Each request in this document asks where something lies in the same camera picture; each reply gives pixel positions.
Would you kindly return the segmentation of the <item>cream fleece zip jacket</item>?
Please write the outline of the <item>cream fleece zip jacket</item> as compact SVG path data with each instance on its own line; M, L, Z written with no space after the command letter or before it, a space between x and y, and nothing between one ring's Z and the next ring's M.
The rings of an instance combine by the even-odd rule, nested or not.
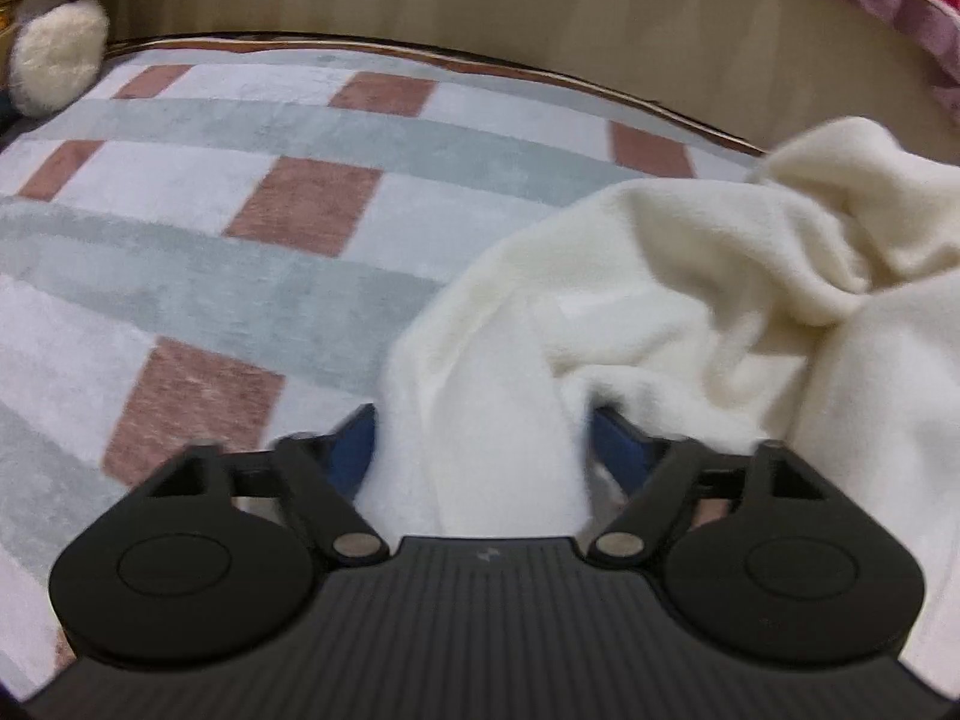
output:
M788 444L905 543L905 660L958 689L958 171L841 119L742 182L641 179L495 245L389 353L359 511L384 538L582 535L592 406Z

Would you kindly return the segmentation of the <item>checkered floor rug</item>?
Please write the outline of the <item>checkered floor rug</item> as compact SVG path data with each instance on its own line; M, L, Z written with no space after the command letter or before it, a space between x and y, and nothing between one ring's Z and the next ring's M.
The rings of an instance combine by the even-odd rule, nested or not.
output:
M68 661L60 550L184 445L324 433L483 250L748 146L566 78L421 50L158 41L2 133L2 681Z

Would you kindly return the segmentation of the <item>beige bed base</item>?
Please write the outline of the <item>beige bed base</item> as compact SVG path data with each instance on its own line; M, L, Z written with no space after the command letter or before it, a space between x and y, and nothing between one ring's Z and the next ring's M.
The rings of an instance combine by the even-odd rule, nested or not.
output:
M121 41L317 32L485 55L662 104L758 146L864 115L958 156L939 67L848 0L101 0Z

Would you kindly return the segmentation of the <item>grey bunny plush toy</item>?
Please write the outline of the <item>grey bunny plush toy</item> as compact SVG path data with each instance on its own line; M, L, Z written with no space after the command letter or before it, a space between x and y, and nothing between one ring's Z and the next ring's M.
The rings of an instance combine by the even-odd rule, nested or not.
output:
M18 114L41 119L96 82L109 18L96 0L2 0L2 94Z

